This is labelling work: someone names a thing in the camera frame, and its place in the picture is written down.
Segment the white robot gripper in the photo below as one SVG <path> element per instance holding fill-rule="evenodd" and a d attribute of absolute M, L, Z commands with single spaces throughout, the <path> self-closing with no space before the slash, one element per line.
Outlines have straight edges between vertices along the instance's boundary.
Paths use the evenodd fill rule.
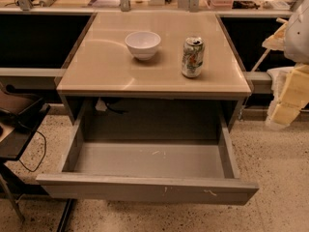
<path fill-rule="evenodd" d="M 262 47 L 284 50 L 286 58 L 294 62 L 309 63 L 309 0 L 291 15 L 289 21 L 278 17 L 281 26 L 268 38 Z M 273 93 L 267 111 L 266 125 L 269 128 L 286 128 L 309 103 L 309 66 L 296 65 L 286 74 L 285 82 Z"/>

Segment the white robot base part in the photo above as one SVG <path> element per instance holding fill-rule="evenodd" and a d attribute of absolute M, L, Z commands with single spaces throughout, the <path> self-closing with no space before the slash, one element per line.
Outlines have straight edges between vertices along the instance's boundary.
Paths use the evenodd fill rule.
<path fill-rule="evenodd" d="M 293 67 L 280 67 L 267 70 L 267 74 L 271 77 L 271 91 L 277 93 L 279 87 L 285 82 L 285 76 Z"/>

